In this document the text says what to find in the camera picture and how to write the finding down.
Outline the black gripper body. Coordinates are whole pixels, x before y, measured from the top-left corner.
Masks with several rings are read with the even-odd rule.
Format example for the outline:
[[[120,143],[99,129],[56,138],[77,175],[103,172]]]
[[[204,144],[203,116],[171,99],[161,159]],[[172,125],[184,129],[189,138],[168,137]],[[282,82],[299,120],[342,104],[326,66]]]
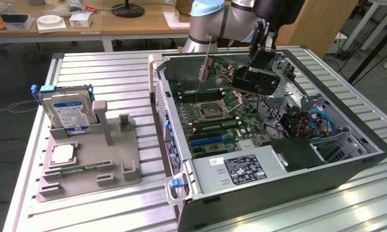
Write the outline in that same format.
[[[296,21],[304,2],[304,0],[256,0],[252,12],[271,25],[282,27]]]

